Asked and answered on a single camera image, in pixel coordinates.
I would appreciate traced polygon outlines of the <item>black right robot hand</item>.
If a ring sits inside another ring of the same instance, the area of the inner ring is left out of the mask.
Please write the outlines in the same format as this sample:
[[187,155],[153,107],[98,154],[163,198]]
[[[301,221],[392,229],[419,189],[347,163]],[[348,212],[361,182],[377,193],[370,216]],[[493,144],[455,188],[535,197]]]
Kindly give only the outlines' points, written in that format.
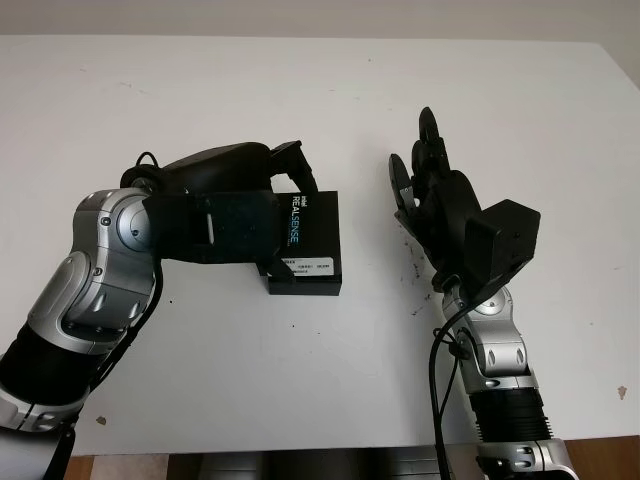
[[480,205],[467,177],[450,167],[444,139],[428,107],[419,115],[419,139],[411,151],[411,171],[397,154],[389,158],[395,216],[422,246],[435,270],[431,283],[443,293],[464,280],[467,220]]

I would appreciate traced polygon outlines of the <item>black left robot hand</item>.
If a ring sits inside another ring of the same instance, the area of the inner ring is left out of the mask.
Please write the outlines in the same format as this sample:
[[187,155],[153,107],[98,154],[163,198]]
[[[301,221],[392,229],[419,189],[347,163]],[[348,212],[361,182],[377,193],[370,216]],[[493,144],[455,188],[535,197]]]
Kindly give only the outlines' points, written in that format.
[[157,259],[196,264],[253,263],[292,283],[272,179],[285,174],[304,195],[319,189],[300,141],[270,148],[243,142],[207,149],[164,167],[137,162],[120,184],[148,194],[150,246]]

